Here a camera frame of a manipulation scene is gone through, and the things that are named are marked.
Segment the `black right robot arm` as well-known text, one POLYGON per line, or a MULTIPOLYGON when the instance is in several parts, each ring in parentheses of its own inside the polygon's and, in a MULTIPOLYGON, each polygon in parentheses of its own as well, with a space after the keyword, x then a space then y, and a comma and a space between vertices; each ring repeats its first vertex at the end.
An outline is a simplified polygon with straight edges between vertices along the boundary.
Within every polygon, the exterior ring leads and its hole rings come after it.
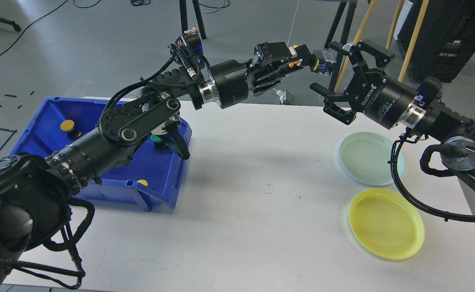
POLYGON ((406 126, 393 143, 388 160, 401 195, 417 209, 445 221, 475 222, 475 215, 451 213, 419 201, 403 185, 397 170, 405 143, 434 138, 438 144, 424 150, 419 161, 421 170, 435 177, 456 176, 475 191, 475 118, 466 118, 446 107, 440 100, 441 84, 432 77, 425 78, 417 90, 389 77, 383 68, 394 53, 369 39, 345 45, 332 41, 330 48, 349 58, 354 74, 342 94, 334 94, 317 83, 310 85, 324 97, 323 111, 347 125, 356 113, 362 113, 386 129, 397 124, 406 126))

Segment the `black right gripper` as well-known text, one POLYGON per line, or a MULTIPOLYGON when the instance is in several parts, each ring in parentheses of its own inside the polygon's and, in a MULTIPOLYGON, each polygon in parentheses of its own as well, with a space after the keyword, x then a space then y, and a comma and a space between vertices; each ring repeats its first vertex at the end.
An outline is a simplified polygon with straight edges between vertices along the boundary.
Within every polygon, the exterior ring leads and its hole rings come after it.
POLYGON ((362 112, 387 129, 397 123, 404 123, 410 117, 418 92, 379 70, 385 69, 395 58, 395 53, 371 39, 344 45, 332 41, 330 48, 349 58, 354 75, 344 94, 337 95, 316 82, 310 85, 311 90, 323 97, 323 111, 326 114, 350 125, 355 120, 356 113, 362 112), (363 52, 374 57, 377 69, 369 69, 362 56, 363 52), (345 110, 337 105, 338 102, 347 102, 352 109, 345 110))

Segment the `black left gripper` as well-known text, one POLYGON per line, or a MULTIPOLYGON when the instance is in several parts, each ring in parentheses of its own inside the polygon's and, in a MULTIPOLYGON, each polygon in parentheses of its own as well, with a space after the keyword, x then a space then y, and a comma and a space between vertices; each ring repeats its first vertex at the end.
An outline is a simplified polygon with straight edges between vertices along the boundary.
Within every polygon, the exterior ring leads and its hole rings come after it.
POLYGON ((258 44, 252 61, 241 63, 230 59, 207 68, 207 102, 215 102, 226 109, 248 99, 249 91, 255 97, 278 85, 284 77, 303 69, 290 67, 292 54, 285 42, 258 44))

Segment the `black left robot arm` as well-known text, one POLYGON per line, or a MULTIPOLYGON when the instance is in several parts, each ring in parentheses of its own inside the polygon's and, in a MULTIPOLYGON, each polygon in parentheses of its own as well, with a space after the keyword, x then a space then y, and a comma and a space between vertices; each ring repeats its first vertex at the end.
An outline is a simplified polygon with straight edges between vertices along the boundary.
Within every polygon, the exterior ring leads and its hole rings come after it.
POLYGON ((75 198, 100 175, 131 163, 134 153, 157 135, 182 159, 189 159, 180 135, 180 102, 189 95, 196 109, 215 102, 225 109, 259 96, 286 75, 324 62, 306 45, 258 44, 244 63, 210 65, 198 31, 184 31, 165 65, 148 78, 115 93, 96 126, 77 140, 43 158, 19 153, 0 159, 0 285, 12 270, 42 279, 43 271, 76 277, 76 284, 54 282, 70 290, 86 275, 76 244, 90 226, 95 209, 75 198))

